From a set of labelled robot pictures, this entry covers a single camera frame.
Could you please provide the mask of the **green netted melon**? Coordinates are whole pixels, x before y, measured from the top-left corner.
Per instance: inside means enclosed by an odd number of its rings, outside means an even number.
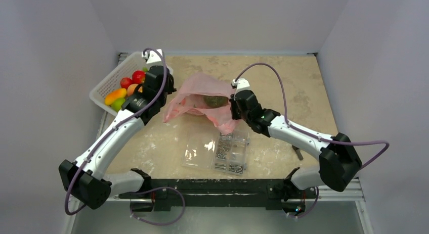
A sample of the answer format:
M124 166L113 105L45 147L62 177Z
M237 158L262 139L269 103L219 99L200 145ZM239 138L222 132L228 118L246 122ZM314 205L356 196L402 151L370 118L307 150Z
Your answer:
M220 108L228 104L229 99L224 96L203 96L203 101L209 108Z

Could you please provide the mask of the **pink plastic bag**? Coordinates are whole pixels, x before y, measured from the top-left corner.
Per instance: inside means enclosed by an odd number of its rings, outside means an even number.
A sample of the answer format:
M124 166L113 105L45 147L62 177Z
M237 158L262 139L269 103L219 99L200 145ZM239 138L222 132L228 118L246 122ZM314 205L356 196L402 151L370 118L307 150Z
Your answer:
M209 108L203 96L224 96L228 99L234 93L231 85L203 73L196 73L185 80L163 113L163 122L185 113L205 116L223 135L232 133L238 120L231 117L231 104L220 108Z

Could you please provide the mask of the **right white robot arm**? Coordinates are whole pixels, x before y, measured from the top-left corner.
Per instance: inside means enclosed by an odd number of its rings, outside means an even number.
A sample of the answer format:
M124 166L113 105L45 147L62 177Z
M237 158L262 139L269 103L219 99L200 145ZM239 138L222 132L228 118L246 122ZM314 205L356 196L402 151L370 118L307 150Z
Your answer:
M279 112L263 108L250 90L232 94L230 103L233 119L242 119L254 132L287 142L319 162L317 166L296 168L288 174L284 190L290 197L321 185L343 192L362 167L350 139L342 133L331 136L293 125Z

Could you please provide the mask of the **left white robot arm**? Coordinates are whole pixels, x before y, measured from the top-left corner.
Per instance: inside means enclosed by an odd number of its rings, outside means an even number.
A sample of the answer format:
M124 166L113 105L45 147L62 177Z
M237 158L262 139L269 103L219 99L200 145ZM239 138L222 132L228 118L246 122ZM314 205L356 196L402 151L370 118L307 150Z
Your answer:
M123 174L107 175L106 170L126 143L160 112L169 94L176 91L174 79L166 66L151 66L146 73L143 91L126 100L106 131L82 155L59 166L62 184L66 191L65 211L69 210L70 197L83 206L97 209L109 197L133 193L138 198L150 194L148 175L139 169Z

